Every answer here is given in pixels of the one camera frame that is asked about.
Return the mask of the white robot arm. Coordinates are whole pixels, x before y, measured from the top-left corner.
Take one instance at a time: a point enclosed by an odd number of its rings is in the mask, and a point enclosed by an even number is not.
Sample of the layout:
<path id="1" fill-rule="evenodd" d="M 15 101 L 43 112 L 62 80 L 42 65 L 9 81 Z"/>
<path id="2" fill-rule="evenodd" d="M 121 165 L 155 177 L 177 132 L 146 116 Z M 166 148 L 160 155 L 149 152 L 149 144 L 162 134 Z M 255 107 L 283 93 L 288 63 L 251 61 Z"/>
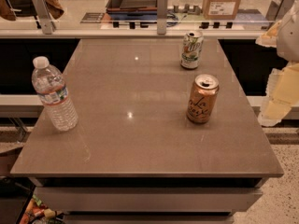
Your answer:
<path id="1" fill-rule="evenodd" d="M 272 127 L 280 123 L 299 102 L 299 1 L 256 44 L 277 49 L 277 55 L 288 63 L 281 70 L 273 68 L 266 85 L 258 121 Z"/>

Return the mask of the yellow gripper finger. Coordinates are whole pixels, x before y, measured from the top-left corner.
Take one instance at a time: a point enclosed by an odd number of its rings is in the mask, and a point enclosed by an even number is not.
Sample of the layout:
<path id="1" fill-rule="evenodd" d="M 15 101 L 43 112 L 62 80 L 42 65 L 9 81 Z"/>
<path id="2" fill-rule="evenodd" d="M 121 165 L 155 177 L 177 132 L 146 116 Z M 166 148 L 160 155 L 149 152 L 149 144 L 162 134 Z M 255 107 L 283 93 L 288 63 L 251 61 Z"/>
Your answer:
<path id="1" fill-rule="evenodd" d="M 281 21 L 277 21 L 264 34 L 260 35 L 255 43 L 266 48 L 275 48 L 277 46 L 278 28 Z"/>
<path id="2" fill-rule="evenodd" d="M 265 93 L 258 121 L 262 126 L 273 127 L 299 102 L 299 63 L 288 62 L 282 70 L 273 68 Z"/>

